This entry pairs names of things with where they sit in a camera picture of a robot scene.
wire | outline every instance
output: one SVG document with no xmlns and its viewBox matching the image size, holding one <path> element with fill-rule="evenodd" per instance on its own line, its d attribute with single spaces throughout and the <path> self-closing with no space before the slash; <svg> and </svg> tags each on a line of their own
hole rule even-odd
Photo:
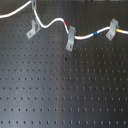
<svg viewBox="0 0 128 128">
<path fill-rule="evenodd" d="M 14 14 L 18 13 L 19 11 L 21 11 L 22 9 L 24 9 L 25 7 L 27 7 L 30 3 L 31 3 L 31 1 L 28 1 L 26 4 L 24 4 L 23 6 L 21 6 L 21 7 L 18 8 L 17 10 L 15 10 L 15 11 L 9 13 L 9 14 L 0 15 L 0 19 L 13 16 Z"/>
<path fill-rule="evenodd" d="M 39 24 L 40 24 L 40 26 L 41 26 L 42 28 L 48 28 L 48 27 L 50 27 L 53 23 L 55 23 L 55 22 L 57 22 L 57 21 L 61 21 L 61 22 L 63 22 L 63 24 L 64 24 L 64 26 L 65 26 L 65 29 L 66 29 L 66 32 L 67 32 L 67 34 L 68 34 L 68 28 L 67 28 L 67 25 L 66 25 L 64 19 L 62 19 L 62 18 L 56 18 L 56 19 L 54 19 L 53 21 L 51 21 L 48 25 L 44 25 L 44 24 L 40 21 L 40 18 L 39 18 L 39 16 L 37 15 L 37 12 L 36 12 L 35 9 L 34 9 L 34 14 L 35 14 L 35 16 L 36 16 L 36 18 L 37 18 L 37 20 L 38 20 L 38 22 L 39 22 Z"/>
<path fill-rule="evenodd" d="M 34 9 L 34 14 L 35 14 L 35 16 L 36 16 L 36 18 L 37 18 L 37 21 L 39 22 L 39 24 L 40 24 L 40 26 L 41 26 L 42 28 L 48 28 L 48 27 L 50 27 L 54 22 L 56 22 L 56 21 L 61 21 L 61 22 L 64 23 L 64 26 L 65 26 L 65 29 L 66 29 L 67 34 L 69 33 L 69 32 L 68 32 L 67 25 L 66 25 L 64 19 L 62 19 L 62 18 L 56 18 L 56 19 L 54 19 L 53 21 L 51 21 L 48 25 L 44 25 L 44 24 L 40 21 L 40 18 L 39 18 L 39 16 L 37 15 L 37 12 L 36 12 L 35 9 Z M 90 37 L 92 37 L 92 36 L 94 36 L 94 35 L 97 35 L 98 33 L 101 33 L 101 32 L 103 32 L 103 31 L 106 31 L 106 30 L 108 30 L 108 29 L 110 29 L 110 27 L 105 27 L 105 28 L 100 29 L 100 30 L 98 30 L 97 32 L 92 33 L 92 34 L 89 34 L 89 35 L 87 35 L 87 36 L 75 36 L 75 39 L 77 39 L 77 40 L 88 39 L 88 38 L 90 38 Z"/>
<path fill-rule="evenodd" d="M 20 8 L 18 8 L 17 10 L 15 10 L 15 11 L 9 13 L 9 14 L 0 15 L 0 19 L 13 16 L 14 14 L 20 12 L 22 9 L 24 9 L 25 7 L 27 7 L 30 3 L 31 3 L 31 0 L 28 1 L 26 4 L 24 4 L 23 6 L 21 6 Z M 54 19 L 53 21 L 51 21 L 48 25 L 44 25 L 44 24 L 40 21 L 40 18 L 39 18 L 39 16 L 37 15 L 37 12 L 36 12 L 36 9 L 35 9 L 35 8 L 34 8 L 34 14 L 35 14 L 35 16 L 36 16 L 36 18 L 37 18 L 37 20 L 38 20 L 38 22 L 39 22 L 39 24 L 40 24 L 40 26 L 41 26 L 42 28 L 48 28 L 48 27 L 50 27 L 53 23 L 55 23 L 55 22 L 57 22 L 57 21 L 61 21 L 61 22 L 63 22 L 63 24 L 64 24 L 64 26 L 65 26 L 65 30 L 66 30 L 67 34 L 69 33 L 68 28 L 67 28 L 67 25 L 66 25 L 64 19 L 62 19 L 62 18 L 56 18 L 56 19 Z M 100 30 L 98 30 L 98 31 L 96 31 L 96 32 L 94 32 L 94 33 L 91 33 L 91 34 L 89 34 L 89 35 L 87 35 L 87 36 L 75 36 L 75 39 L 77 39 L 77 40 L 88 39 L 88 38 L 90 38 L 90 37 L 92 37 L 92 36 L 95 36 L 95 35 L 97 35 L 97 34 L 103 32 L 103 31 L 106 31 L 106 30 L 109 30 L 109 29 L 110 29 L 110 27 L 105 27 L 105 28 L 102 28 L 102 29 L 100 29 Z M 116 31 L 119 32 L 119 33 L 123 33 L 123 34 L 128 34 L 128 31 L 124 31 L 124 30 L 120 30 L 120 29 L 116 29 Z"/>
<path fill-rule="evenodd" d="M 128 31 L 124 31 L 124 30 L 120 30 L 120 29 L 116 29 L 116 31 L 119 33 L 123 33 L 123 34 L 128 34 Z"/>
</svg>

bracket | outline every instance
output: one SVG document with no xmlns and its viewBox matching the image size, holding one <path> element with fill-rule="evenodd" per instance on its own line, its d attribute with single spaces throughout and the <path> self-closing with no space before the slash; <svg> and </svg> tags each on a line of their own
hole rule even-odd
<svg viewBox="0 0 128 128">
<path fill-rule="evenodd" d="M 32 10 L 37 9 L 36 0 L 31 0 L 32 2 Z"/>
<path fill-rule="evenodd" d="M 41 26 L 38 23 L 36 18 L 35 18 L 35 20 L 36 20 L 36 22 L 34 20 L 32 20 L 32 29 L 26 34 L 29 39 L 31 39 L 41 29 Z"/>
<path fill-rule="evenodd" d="M 73 46 L 74 46 L 74 37 L 76 34 L 75 27 L 70 26 L 69 27 L 69 34 L 68 34 L 68 42 L 66 49 L 70 52 L 72 52 Z"/>
<path fill-rule="evenodd" d="M 112 21 L 110 22 L 110 30 L 108 31 L 108 33 L 106 34 L 106 37 L 111 41 L 113 39 L 113 37 L 116 34 L 116 29 L 119 28 L 118 25 L 118 21 L 116 19 L 112 19 Z"/>
</svg>

